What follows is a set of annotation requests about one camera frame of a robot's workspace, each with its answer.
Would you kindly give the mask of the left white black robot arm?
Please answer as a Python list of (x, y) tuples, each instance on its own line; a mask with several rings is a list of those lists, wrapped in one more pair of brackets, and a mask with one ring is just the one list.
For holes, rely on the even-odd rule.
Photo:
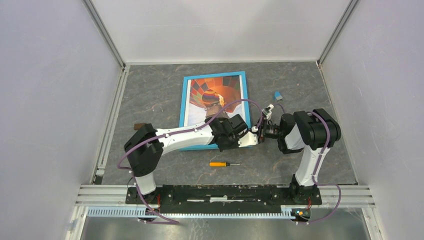
[(124, 144), (123, 157), (129, 162), (137, 196), (145, 204), (151, 204), (157, 198), (153, 172), (163, 155), (193, 146), (216, 145), (222, 152), (257, 143), (257, 135), (239, 114), (231, 118), (209, 117), (195, 125), (171, 129), (154, 128), (146, 123)]

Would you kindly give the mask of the small brown block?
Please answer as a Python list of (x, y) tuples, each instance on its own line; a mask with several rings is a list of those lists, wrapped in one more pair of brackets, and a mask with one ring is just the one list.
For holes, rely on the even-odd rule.
[(139, 129), (141, 129), (144, 125), (145, 125), (146, 123), (135, 123), (134, 125), (133, 125), (133, 129), (135, 130), (135, 131), (138, 131)]

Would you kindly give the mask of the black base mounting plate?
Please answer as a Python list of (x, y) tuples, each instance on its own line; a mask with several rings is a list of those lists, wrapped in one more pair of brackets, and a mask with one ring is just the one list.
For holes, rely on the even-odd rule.
[(140, 198), (129, 187), (126, 204), (158, 206), (161, 214), (271, 214), (281, 206), (321, 205), (317, 186), (292, 185), (162, 185)]

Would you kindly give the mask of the small blue eraser block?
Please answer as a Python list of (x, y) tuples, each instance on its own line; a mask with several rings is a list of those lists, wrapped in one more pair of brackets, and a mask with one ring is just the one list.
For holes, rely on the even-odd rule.
[(273, 99), (278, 102), (281, 101), (283, 99), (281, 93), (279, 91), (275, 91), (273, 94)]

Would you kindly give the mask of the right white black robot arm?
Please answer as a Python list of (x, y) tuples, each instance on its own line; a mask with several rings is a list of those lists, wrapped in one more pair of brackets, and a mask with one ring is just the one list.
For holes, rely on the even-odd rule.
[(293, 203), (302, 204), (317, 197), (319, 170), (326, 154), (341, 136), (340, 125), (323, 108), (284, 113), (279, 124), (273, 124), (271, 120), (262, 122), (259, 129), (261, 142), (266, 138), (275, 139), (283, 154), (303, 153), (288, 189)]

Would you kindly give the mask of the yellow handled screwdriver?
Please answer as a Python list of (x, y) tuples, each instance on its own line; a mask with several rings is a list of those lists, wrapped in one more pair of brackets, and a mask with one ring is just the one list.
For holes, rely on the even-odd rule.
[(210, 162), (210, 167), (230, 167), (230, 166), (239, 166), (239, 163), (229, 163), (229, 162)]

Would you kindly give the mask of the blue picture frame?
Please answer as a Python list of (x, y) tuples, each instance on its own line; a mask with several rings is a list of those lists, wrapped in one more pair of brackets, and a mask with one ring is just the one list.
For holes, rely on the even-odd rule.
[[(240, 114), (251, 129), (247, 80), (243, 71), (186, 76), (183, 79), (179, 126), (199, 124), (207, 118), (231, 118)], [(183, 148), (218, 149), (214, 145)]]

